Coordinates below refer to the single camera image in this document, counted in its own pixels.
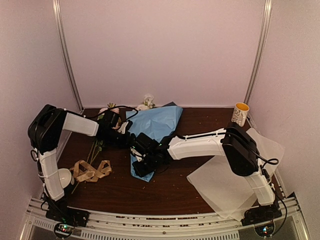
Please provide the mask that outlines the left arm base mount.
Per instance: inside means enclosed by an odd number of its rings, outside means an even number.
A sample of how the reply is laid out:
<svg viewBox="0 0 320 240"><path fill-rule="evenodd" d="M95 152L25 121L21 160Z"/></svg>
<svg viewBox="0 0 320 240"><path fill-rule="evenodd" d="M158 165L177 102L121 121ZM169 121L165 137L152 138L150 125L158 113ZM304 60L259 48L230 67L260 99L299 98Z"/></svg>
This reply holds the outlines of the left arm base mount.
<svg viewBox="0 0 320 240"><path fill-rule="evenodd" d="M55 221L53 233L62 240L70 237L76 227L86 227L90 216L86 210L68 207L65 199L54 201L47 196L43 197L40 208L47 219Z"/></svg>

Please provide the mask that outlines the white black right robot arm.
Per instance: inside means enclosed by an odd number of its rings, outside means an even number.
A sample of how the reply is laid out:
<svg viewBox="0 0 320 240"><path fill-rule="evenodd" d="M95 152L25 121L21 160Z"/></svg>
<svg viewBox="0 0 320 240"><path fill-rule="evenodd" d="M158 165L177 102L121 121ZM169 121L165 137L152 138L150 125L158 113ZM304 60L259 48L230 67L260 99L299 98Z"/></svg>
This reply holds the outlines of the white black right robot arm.
<svg viewBox="0 0 320 240"><path fill-rule="evenodd" d="M280 161L262 157L255 140L237 125L194 135L169 135L161 141L140 133L132 137L129 147L131 154L137 158L132 166L139 177L156 171L171 160L226 157L231 171L244 177L255 193L261 205L256 210L258 219L266 221L276 212L275 191L265 166L276 166Z"/></svg>

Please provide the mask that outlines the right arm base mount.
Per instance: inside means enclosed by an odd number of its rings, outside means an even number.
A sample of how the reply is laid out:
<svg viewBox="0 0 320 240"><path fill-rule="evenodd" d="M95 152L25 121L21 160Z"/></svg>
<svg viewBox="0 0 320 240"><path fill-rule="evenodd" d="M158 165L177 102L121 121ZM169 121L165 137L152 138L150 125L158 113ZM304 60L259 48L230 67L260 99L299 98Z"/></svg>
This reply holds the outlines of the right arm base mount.
<svg viewBox="0 0 320 240"><path fill-rule="evenodd" d="M277 201L271 205L259 205L248 209L241 220L242 226L253 225L255 233L261 238L270 238L276 233L275 219L282 216Z"/></svg>

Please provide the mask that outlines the blue wrapping paper sheet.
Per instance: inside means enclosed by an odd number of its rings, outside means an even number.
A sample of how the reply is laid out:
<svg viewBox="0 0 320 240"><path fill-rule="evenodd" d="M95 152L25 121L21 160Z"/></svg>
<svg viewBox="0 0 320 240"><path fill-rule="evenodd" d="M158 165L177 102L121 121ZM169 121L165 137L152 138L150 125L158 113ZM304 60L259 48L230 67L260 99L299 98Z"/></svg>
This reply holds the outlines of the blue wrapping paper sheet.
<svg viewBox="0 0 320 240"><path fill-rule="evenodd" d="M183 108L173 104L141 110L134 115L135 113L134 110L125 112L125 117L132 121L129 132L136 136L144 133L151 139L160 142L176 130Z"/></svg>

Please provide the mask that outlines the white fake flower long stem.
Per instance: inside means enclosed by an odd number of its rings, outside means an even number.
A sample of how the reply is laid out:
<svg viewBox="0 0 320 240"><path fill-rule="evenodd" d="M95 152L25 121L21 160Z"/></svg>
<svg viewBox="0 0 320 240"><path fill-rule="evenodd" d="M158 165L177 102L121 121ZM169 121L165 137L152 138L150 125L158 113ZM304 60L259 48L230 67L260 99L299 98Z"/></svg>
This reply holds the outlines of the white fake flower long stem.
<svg viewBox="0 0 320 240"><path fill-rule="evenodd" d="M147 111L155 108L155 97L152 94L146 94L143 98L142 104L138 105L135 109L138 111Z"/></svg>

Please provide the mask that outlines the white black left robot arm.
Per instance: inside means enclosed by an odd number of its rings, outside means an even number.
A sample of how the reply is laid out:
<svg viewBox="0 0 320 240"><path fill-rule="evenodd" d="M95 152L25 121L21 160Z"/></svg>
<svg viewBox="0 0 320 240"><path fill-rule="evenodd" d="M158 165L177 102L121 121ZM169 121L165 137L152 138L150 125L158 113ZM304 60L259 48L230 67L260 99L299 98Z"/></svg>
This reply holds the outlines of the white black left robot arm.
<svg viewBox="0 0 320 240"><path fill-rule="evenodd" d="M28 127L27 135L38 161L45 193L53 201L64 197L57 165L57 147L63 131L94 137L99 141L127 147L133 134L130 119L116 127L120 114L111 108L95 116L84 116L46 104Z"/></svg>

